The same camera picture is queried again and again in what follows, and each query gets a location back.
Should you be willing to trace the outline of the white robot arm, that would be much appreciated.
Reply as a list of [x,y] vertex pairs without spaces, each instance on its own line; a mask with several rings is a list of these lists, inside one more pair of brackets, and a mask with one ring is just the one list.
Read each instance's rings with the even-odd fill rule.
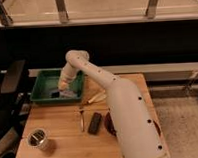
[[109,113],[124,158],[170,158],[137,85],[90,62],[85,50],[65,54],[58,88],[64,90],[82,70],[105,89]]

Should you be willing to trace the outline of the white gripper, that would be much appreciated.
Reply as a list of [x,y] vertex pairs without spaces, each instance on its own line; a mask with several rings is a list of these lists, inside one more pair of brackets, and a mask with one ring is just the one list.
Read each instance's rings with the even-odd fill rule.
[[73,82],[74,76],[67,75],[65,72],[62,72],[59,77],[58,90],[64,90],[69,87],[69,84]]

